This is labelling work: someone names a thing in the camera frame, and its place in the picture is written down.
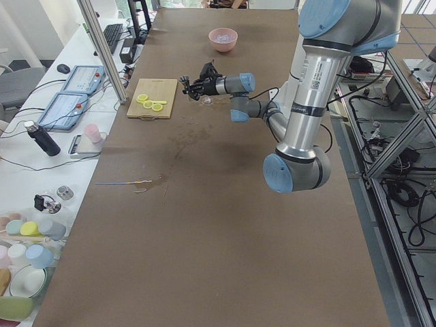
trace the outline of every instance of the gray chair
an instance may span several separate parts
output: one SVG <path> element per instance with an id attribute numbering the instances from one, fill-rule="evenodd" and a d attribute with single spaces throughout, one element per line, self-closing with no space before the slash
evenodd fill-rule
<path id="1" fill-rule="evenodd" d="M 4 120 L 5 109 L 21 107 L 46 73 L 46 68 L 34 67 L 12 71 L 8 66 L 0 67 L 7 71 L 0 75 L 0 119 Z"/>

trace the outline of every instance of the cutting board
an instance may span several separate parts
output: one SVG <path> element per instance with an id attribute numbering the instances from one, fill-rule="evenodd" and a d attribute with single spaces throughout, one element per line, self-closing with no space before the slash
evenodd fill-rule
<path id="1" fill-rule="evenodd" d="M 163 79 L 163 78 L 140 78 L 138 86 L 136 87 L 134 96 L 131 100 L 127 117 L 129 118 L 153 118 L 169 119 L 171 117 L 172 105 L 174 103 L 174 96 L 176 95 L 177 80 L 176 79 Z M 163 105 L 163 110 L 159 112 L 145 109 L 142 104 L 136 102 L 139 94 L 147 94 L 149 100 L 154 101 L 167 101 Z"/>
<path id="2" fill-rule="evenodd" d="M 5 294 L 7 287 L 11 281 L 11 272 L 9 269 L 0 269 L 0 296 Z"/>

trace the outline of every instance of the keyboard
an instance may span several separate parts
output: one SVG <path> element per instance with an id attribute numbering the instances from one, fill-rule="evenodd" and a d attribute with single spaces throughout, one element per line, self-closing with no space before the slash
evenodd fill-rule
<path id="1" fill-rule="evenodd" d="M 123 24 L 111 24 L 104 29 L 103 35 L 109 45 L 110 53 L 115 52 L 122 30 Z"/>

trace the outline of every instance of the computer mouse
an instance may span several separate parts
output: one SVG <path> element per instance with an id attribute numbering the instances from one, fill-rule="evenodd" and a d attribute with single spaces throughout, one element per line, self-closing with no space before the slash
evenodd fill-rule
<path id="1" fill-rule="evenodd" d="M 62 74 L 68 74 L 71 69 L 64 63 L 57 65 L 57 71 Z"/>

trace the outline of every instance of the white desk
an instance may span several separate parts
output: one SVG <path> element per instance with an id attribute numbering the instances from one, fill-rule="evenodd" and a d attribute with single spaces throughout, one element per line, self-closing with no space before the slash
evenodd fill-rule
<path id="1" fill-rule="evenodd" d="M 114 22 L 119 21 L 105 20 L 102 21 L 102 26 Z M 121 45 L 122 42 L 119 42 L 113 55 L 116 67 L 119 71 L 124 67 L 118 55 Z M 75 65 L 101 65 L 102 63 L 99 57 L 94 56 L 93 53 L 94 47 L 89 36 L 82 27 L 79 27 L 61 54 L 57 57 L 56 61 L 47 71 L 46 75 L 42 78 L 39 85 L 50 82 L 51 80 L 67 78 L 66 74 L 59 73 L 56 69 L 57 65 L 60 63 L 64 63 L 70 68 L 73 68 Z M 62 85 L 62 82 L 52 83 L 36 90 L 22 108 L 45 108 L 53 95 L 60 91 Z M 92 108 L 83 114 L 72 130 L 68 132 L 50 132 L 54 141 L 61 147 L 61 152 L 54 157 L 47 156 L 27 135 L 27 132 L 11 138 L 4 138 L 25 131 L 22 122 L 30 119 L 37 121 L 42 113 L 40 110 L 19 112 L 9 124 L 5 131 L 6 133 L 0 138 L 0 156 L 18 164 L 31 166 L 36 169 L 52 167 L 67 161 L 77 160 L 72 159 L 67 154 L 72 138 L 76 134 L 82 134 L 84 127 L 89 123 L 95 123 L 100 131 L 108 133 L 115 118 L 119 103 L 113 88 L 108 87 L 104 93 L 100 91 L 93 96 L 88 106 L 92 106 Z M 59 186 L 67 185 L 73 190 L 74 197 L 69 202 L 64 202 L 64 204 L 66 204 L 64 208 L 70 212 L 73 221 L 97 165 L 97 159 L 98 157 L 96 159 L 84 160 L 39 172 L 0 160 L 0 213 L 19 212 L 28 220 L 33 220 L 34 217 L 41 215 L 33 207 L 35 194 L 42 194 L 45 191 L 55 193 Z M 19 326 L 31 326 L 36 315 L 37 307 L 31 317 L 21 322 Z"/>

